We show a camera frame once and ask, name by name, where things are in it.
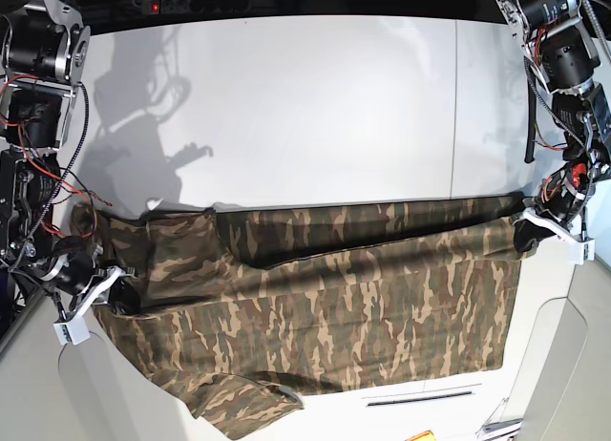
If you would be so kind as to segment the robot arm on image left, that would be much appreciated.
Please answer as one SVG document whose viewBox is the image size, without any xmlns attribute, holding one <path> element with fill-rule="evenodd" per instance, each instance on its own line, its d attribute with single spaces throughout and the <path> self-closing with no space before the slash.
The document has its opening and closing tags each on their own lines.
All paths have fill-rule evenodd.
<svg viewBox="0 0 611 441">
<path fill-rule="evenodd" d="M 520 194 L 473 199 L 342 204 L 221 212 L 155 209 L 128 220 L 78 204 L 72 233 L 49 220 L 64 173 L 56 160 L 59 89 L 80 88 L 75 69 L 88 30 L 33 5 L 1 0 L 9 21 L 1 102 L 1 219 L 10 272 L 58 305 L 63 344 L 89 334 L 94 311 L 115 323 L 154 325 L 180 314 L 260 325 L 270 312 L 304 323 L 325 314 L 351 325 L 376 296 L 376 319 L 422 309 L 455 312 L 479 293 L 490 313 L 511 308 L 521 262 L 550 233 Z M 72 296 L 70 306 L 62 295 Z"/>
</svg>

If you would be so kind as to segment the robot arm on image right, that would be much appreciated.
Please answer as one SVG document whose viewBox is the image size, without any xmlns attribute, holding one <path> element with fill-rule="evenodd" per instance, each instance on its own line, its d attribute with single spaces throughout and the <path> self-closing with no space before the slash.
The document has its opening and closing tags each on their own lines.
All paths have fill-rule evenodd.
<svg viewBox="0 0 611 441">
<path fill-rule="evenodd" d="M 583 220 L 610 175 L 610 111 L 593 75 L 610 51 L 589 0 L 496 0 L 523 57 L 531 105 L 563 131 L 563 165 L 537 193 L 472 199 L 201 212 L 110 219 L 114 260 L 130 274 L 109 295 L 118 317 L 150 319 L 273 301 L 337 304 L 387 318 L 463 301 L 500 304 L 523 259 L 548 238 L 593 257 Z"/>
</svg>

